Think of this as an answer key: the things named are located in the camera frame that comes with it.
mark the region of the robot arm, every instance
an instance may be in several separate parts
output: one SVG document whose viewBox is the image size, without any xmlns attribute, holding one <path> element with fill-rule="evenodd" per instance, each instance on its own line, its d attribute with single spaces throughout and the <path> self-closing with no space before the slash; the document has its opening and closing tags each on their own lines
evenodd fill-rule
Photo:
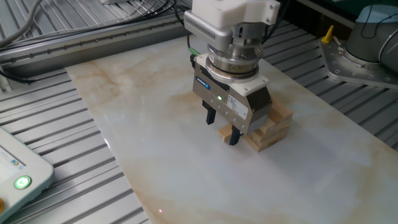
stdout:
<svg viewBox="0 0 398 224">
<path fill-rule="evenodd" d="M 208 44 L 208 54 L 196 59 L 193 91 L 208 110 L 208 124 L 219 112 L 233 125 L 230 145 L 263 126 L 271 109 L 258 62 L 279 6 L 275 0 L 193 0 L 185 12 L 185 28 Z"/>
</svg>

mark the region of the marble surface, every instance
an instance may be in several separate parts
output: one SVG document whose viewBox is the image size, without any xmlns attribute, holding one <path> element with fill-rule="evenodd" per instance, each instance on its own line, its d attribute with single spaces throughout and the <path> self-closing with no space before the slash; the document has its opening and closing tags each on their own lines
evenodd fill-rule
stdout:
<svg viewBox="0 0 398 224">
<path fill-rule="evenodd" d="M 67 68 L 153 224 L 398 222 L 398 153 L 265 61 L 289 133 L 228 146 L 189 56 L 182 38 Z"/>
</svg>

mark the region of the mounting plate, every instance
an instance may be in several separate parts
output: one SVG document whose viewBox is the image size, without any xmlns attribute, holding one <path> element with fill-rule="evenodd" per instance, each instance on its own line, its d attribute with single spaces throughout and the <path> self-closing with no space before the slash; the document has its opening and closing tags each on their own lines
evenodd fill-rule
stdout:
<svg viewBox="0 0 398 224">
<path fill-rule="evenodd" d="M 398 90 L 398 73 L 381 63 L 365 62 L 349 54 L 335 41 L 319 41 L 324 64 L 331 79 Z"/>
</svg>

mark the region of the green button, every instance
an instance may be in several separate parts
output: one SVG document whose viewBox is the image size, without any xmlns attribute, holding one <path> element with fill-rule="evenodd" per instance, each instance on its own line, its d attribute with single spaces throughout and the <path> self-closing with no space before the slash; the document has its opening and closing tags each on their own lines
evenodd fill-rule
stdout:
<svg viewBox="0 0 398 224">
<path fill-rule="evenodd" d="M 32 178 L 30 178 L 29 176 L 22 176 L 18 177 L 18 179 L 14 182 L 14 187 L 18 190 L 22 190 L 29 187 L 31 183 Z"/>
</svg>

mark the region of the cable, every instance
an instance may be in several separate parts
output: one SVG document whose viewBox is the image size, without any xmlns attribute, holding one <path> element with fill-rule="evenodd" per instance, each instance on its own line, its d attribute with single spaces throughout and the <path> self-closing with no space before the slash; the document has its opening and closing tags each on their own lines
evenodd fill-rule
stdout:
<svg viewBox="0 0 398 224">
<path fill-rule="evenodd" d="M 184 26 L 184 21 L 182 21 L 182 19 L 180 18 L 180 16 L 178 15 L 178 6 L 177 6 L 177 0 L 174 0 L 174 15 L 177 18 L 177 20 L 181 23 L 182 26 Z"/>
<path fill-rule="evenodd" d="M 174 15 L 177 18 L 177 20 L 181 23 L 181 25 L 184 27 L 184 21 L 180 18 L 179 14 L 178 14 L 178 8 L 180 8 L 183 12 L 184 9 L 187 10 L 187 8 L 184 8 L 184 6 L 179 6 L 177 5 L 177 0 L 174 0 Z M 187 46 L 188 46 L 188 50 L 191 52 L 191 54 L 193 54 L 194 56 L 198 56 L 200 55 L 200 53 L 195 50 L 193 47 L 191 47 L 191 43 L 190 43 L 190 38 L 189 38 L 190 34 L 187 35 Z"/>
<path fill-rule="evenodd" d="M 31 84 L 33 82 L 38 81 L 38 80 L 28 80 L 28 79 L 24 79 L 24 78 L 15 77 L 14 75 L 7 75 L 2 70 L 0 70 L 0 75 L 4 76 L 12 81 L 19 82 L 22 84 Z"/>
<path fill-rule="evenodd" d="M 191 43 L 190 43 L 190 41 L 189 41 L 189 35 L 187 35 L 187 46 L 188 46 L 188 49 L 191 48 Z"/>
<path fill-rule="evenodd" d="M 377 30 L 378 30 L 378 28 L 379 28 L 379 25 L 380 25 L 382 22 L 384 22 L 384 21 L 386 21 L 386 20 L 388 20 L 388 19 L 391 19 L 391 18 L 394 17 L 394 16 L 398 16 L 398 13 L 395 13 L 395 14 L 393 14 L 393 15 L 391 15 L 391 16 L 389 16 L 389 17 L 383 19 L 383 20 L 381 20 L 380 22 L 377 23 L 376 28 L 374 28 L 374 34 L 373 34 L 373 36 L 371 36 L 371 37 L 365 37 L 365 36 L 363 35 L 363 32 L 364 32 L 364 30 L 365 30 L 366 25 L 368 24 L 369 18 L 370 18 L 371 13 L 372 13 L 372 9 L 373 9 L 373 5 L 371 5 L 371 8 L 370 8 L 370 10 L 369 10 L 369 15 L 368 15 L 368 18 L 366 19 L 365 25 L 363 25 L 363 27 L 362 27 L 361 37 L 364 38 L 364 39 L 373 39 L 373 38 L 375 38 L 375 37 L 377 36 Z"/>
<path fill-rule="evenodd" d="M 285 13 L 287 11 L 287 7 L 290 4 L 290 0 L 285 0 L 283 5 L 284 8 L 280 14 L 280 16 L 277 18 L 276 23 L 274 24 L 274 26 L 272 27 L 271 31 L 268 33 L 268 36 L 262 40 L 261 44 L 264 44 L 275 32 L 275 30 L 279 27 L 279 24 L 282 22 L 283 17 L 285 16 Z"/>
<path fill-rule="evenodd" d="M 169 2 L 169 0 L 167 0 L 165 2 L 165 4 L 163 4 L 163 6 L 161 6 L 160 8 L 155 10 L 154 12 L 148 13 L 150 10 L 152 10 L 152 8 L 154 7 L 156 2 L 157 2 L 157 0 L 154 0 L 152 5 L 150 6 L 150 8 L 148 10 L 146 10 L 146 12 L 144 12 L 142 15 L 137 16 L 137 17 L 130 18 L 133 14 L 135 14 L 138 11 L 138 9 L 142 6 L 144 1 L 141 2 L 140 6 L 134 12 L 132 12 L 129 15 L 124 16 L 124 17 L 122 17 L 120 19 L 113 19 L 111 21 L 103 22 L 101 24 L 96 24 L 96 25 L 89 26 L 89 27 L 77 28 L 77 29 L 72 29 L 72 30 L 58 30 L 58 31 L 54 31 L 54 32 L 49 32 L 47 34 L 40 35 L 38 37 L 33 37 L 33 38 L 30 38 L 30 39 L 13 42 L 13 43 L 9 44 L 9 46 L 13 46 L 13 45 L 16 45 L 16 44 L 22 44 L 22 43 L 26 43 L 26 42 L 32 42 L 32 41 L 35 41 L 35 40 L 51 38 L 51 37 L 58 37 L 58 36 L 61 36 L 61 35 L 68 35 L 68 34 L 72 35 L 72 34 L 78 34 L 78 33 L 82 33 L 82 32 L 93 31 L 93 30 L 96 30 L 96 29 L 108 28 L 108 27 L 111 27 L 111 26 L 119 25 L 120 23 L 140 22 L 141 21 L 140 19 L 144 18 L 145 16 L 147 16 L 146 19 L 150 18 L 154 14 L 155 14 L 155 16 L 158 16 L 159 14 L 156 14 L 156 13 L 161 11 L 163 9 L 163 7 L 165 7 L 166 4 Z"/>
<path fill-rule="evenodd" d="M 32 23 L 34 21 L 34 16 L 35 16 L 35 13 L 36 13 L 36 9 L 40 6 L 40 3 L 42 1 L 43 0 L 36 0 L 33 3 L 32 8 L 29 11 L 29 14 L 27 15 L 27 19 L 25 21 L 25 24 L 15 34 L 12 34 L 11 36 L 6 37 L 3 40 L 0 40 L 0 48 L 7 46 L 12 41 L 18 39 L 20 36 L 25 34 L 25 32 L 29 29 L 30 25 L 32 25 Z"/>
</svg>

